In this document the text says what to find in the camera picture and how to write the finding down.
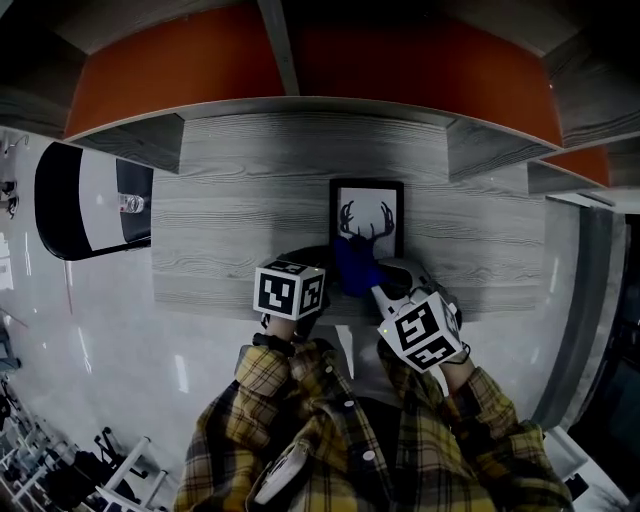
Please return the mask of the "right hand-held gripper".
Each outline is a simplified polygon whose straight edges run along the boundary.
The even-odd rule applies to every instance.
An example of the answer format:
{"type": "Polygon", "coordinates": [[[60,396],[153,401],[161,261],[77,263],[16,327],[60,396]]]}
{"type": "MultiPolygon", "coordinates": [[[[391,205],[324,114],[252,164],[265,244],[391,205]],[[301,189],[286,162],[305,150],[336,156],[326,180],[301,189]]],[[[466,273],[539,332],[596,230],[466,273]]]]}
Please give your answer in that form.
{"type": "Polygon", "coordinates": [[[455,312],[437,292],[428,294],[429,276],[420,265],[382,265],[385,286],[414,289],[394,298],[383,285],[371,288],[383,317],[378,332],[393,352],[412,369],[425,373],[463,352],[455,312]]]}

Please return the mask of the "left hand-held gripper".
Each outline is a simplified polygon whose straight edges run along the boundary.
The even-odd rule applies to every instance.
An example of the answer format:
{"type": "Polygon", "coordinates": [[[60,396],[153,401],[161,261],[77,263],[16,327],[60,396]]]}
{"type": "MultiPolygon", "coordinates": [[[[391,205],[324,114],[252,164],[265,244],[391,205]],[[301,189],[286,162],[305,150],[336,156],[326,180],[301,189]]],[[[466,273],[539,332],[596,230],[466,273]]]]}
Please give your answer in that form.
{"type": "Polygon", "coordinates": [[[321,309],[324,281],[330,288],[339,284],[335,249],[328,245],[308,246],[282,254],[255,270],[253,309],[300,320],[321,309]],[[324,269],[285,260],[325,260],[324,269]]]}

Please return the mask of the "blue fluffy cloth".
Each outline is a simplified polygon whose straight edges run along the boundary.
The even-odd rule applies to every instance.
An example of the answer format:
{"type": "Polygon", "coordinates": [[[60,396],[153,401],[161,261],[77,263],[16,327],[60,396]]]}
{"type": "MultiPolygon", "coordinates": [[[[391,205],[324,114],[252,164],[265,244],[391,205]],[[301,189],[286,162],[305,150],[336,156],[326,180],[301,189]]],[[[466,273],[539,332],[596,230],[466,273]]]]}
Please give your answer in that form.
{"type": "Polygon", "coordinates": [[[349,239],[337,237],[333,249],[338,281],[344,294],[359,298],[371,288],[390,282],[374,257],[372,239],[360,235],[349,239]]]}

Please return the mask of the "framed deer antler picture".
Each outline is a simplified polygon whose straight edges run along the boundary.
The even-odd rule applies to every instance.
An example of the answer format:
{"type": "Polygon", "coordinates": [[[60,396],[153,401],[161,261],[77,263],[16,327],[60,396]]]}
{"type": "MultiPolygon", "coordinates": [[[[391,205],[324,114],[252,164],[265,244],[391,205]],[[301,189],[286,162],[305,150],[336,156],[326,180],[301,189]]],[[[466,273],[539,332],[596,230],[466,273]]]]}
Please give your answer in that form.
{"type": "Polygon", "coordinates": [[[359,235],[376,259],[404,255],[404,184],[375,179],[332,179],[329,240],[359,235]]]}

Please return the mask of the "person's right forearm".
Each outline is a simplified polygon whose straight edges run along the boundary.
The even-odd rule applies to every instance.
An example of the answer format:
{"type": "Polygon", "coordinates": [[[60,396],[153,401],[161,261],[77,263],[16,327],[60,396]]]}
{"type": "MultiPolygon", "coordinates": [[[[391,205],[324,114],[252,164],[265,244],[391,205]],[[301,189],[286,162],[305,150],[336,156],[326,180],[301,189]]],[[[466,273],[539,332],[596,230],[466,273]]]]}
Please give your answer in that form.
{"type": "Polygon", "coordinates": [[[512,401],[470,358],[464,363],[444,363],[441,370],[448,388],[441,409],[461,443],[472,447],[496,444],[520,432],[512,401]]]}

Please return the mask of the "person's left forearm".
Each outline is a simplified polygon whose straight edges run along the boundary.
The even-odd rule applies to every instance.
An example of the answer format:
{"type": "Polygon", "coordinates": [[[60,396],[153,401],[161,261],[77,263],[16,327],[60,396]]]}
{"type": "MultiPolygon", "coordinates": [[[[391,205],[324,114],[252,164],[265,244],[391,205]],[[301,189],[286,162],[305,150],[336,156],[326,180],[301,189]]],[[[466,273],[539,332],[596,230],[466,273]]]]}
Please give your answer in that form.
{"type": "Polygon", "coordinates": [[[290,379],[294,345],[303,340],[299,322],[271,316],[250,344],[241,347],[235,380],[260,397],[273,398],[290,379]]]}

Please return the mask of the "grey wooden desk with shelves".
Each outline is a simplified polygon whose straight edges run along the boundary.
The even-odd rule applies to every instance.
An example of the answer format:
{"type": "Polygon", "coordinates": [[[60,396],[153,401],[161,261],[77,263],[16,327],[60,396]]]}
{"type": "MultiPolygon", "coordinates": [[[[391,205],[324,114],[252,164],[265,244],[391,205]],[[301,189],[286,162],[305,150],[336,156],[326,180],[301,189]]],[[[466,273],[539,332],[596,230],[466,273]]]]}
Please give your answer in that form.
{"type": "Polygon", "coordinates": [[[640,185],[640,0],[0,0],[4,129],[154,169],[168,309],[250,317],[353,178],[466,318],[526,314],[545,196],[640,185]]]}

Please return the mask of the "person's yellow plaid shirt body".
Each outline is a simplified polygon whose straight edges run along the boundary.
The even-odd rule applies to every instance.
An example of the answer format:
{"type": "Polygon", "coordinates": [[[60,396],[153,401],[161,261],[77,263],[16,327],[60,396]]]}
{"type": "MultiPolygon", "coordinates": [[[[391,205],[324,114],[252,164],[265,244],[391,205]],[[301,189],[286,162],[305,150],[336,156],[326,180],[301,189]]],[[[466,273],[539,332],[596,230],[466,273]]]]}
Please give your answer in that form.
{"type": "Polygon", "coordinates": [[[322,339],[294,345],[290,379],[273,398],[233,382],[205,409],[186,453],[175,512],[561,512],[572,498],[540,428],[472,447],[454,435],[430,374],[377,348],[398,399],[356,396],[322,339]],[[255,494],[297,441],[304,469],[268,504],[255,494]]]}

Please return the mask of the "white hanging controller device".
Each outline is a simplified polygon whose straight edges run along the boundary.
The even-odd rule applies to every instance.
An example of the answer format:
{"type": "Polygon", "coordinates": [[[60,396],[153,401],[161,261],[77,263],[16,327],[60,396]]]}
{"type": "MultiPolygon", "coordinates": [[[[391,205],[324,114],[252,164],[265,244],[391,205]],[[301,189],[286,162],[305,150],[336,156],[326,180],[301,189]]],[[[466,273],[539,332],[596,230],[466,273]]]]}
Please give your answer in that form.
{"type": "Polygon", "coordinates": [[[268,504],[304,469],[311,448],[308,443],[297,441],[289,446],[269,467],[255,494],[255,502],[268,504]]]}

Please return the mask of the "white shelf unit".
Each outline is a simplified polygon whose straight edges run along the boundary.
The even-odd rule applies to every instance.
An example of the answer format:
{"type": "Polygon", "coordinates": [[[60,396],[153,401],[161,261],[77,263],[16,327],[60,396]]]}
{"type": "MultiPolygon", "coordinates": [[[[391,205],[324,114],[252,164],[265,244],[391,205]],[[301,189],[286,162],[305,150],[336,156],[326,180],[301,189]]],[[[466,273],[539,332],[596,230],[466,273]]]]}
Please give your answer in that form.
{"type": "Polygon", "coordinates": [[[572,500],[576,501],[589,488],[580,474],[588,462],[587,455],[559,426],[545,433],[544,447],[552,468],[569,489],[572,500]]]}

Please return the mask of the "black folding chair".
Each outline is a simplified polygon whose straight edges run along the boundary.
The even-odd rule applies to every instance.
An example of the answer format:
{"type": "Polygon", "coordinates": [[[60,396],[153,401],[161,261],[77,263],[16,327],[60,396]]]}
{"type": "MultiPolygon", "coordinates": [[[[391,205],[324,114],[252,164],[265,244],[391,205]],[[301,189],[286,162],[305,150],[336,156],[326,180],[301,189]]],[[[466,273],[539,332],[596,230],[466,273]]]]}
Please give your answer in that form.
{"type": "Polygon", "coordinates": [[[151,245],[154,170],[95,150],[53,142],[34,178],[34,213],[44,247],[64,261],[151,245]],[[121,213],[118,194],[144,198],[140,214],[121,213]]]}

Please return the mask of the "black folding stand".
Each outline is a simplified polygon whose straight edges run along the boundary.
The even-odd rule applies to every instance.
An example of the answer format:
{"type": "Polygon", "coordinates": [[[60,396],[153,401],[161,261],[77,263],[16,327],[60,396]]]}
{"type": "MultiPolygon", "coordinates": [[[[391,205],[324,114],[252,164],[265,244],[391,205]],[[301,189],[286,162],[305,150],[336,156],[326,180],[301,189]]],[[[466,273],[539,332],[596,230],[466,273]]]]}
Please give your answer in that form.
{"type": "Polygon", "coordinates": [[[104,427],[99,435],[94,438],[94,443],[98,446],[100,451],[100,457],[110,468],[119,467],[126,459],[111,442],[110,436],[112,430],[109,427],[104,427]]]}

